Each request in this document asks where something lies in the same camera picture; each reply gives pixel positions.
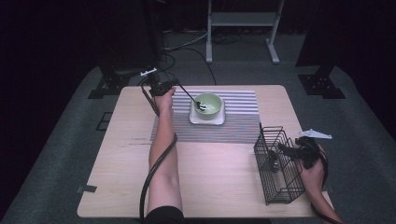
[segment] striped placemat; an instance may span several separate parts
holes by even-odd
[[[183,91],[174,95],[174,123],[179,142],[210,142],[254,144],[260,133],[259,108],[254,91],[193,90],[192,97],[203,92],[217,94],[225,103],[225,121],[221,125],[192,124],[190,122],[191,98]],[[151,141],[157,130],[155,119]]]

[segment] forearm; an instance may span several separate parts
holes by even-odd
[[[321,192],[316,193],[316,194],[311,194],[311,193],[307,192],[307,195],[308,195],[311,203],[314,205],[314,207],[323,216],[334,219],[335,221],[338,221],[339,223],[343,223],[342,219],[335,213],[334,209],[326,201],[326,199],[323,197],[323,194]],[[330,223],[324,219],[322,219],[321,222],[326,223],[326,224]]]
[[[162,111],[160,114],[157,133],[149,153],[150,169],[174,140],[175,130],[172,116],[171,111],[170,113]],[[176,146],[163,159],[152,177],[148,189],[148,212],[164,205],[171,205],[182,211]]]
[[[163,154],[163,152],[171,145],[174,135],[175,128],[173,123],[171,111],[164,110],[159,116],[157,132],[154,137],[154,141],[151,144],[149,153],[149,167],[151,168],[155,161]],[[169,153],[167,157],[174,156],[175,153]]]

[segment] black tape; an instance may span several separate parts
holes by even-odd
[[[77,192],[83,193],[85,191],[85,192],[95,193],[96,189],[97,189],[96,186],[91,186],[91,185],[79,186]]]

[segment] green bowl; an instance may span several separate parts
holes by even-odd
[[[195,102],[201,102],[206,106],[206,110],[200,110],[194,104],[194,110],[201,119],[213,119],[221,110],[221,98],[214,93],[201,93],[195,97]]]

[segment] shelf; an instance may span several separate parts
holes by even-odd
[[[275,12],[213,12],[212,26],[273,26]]]

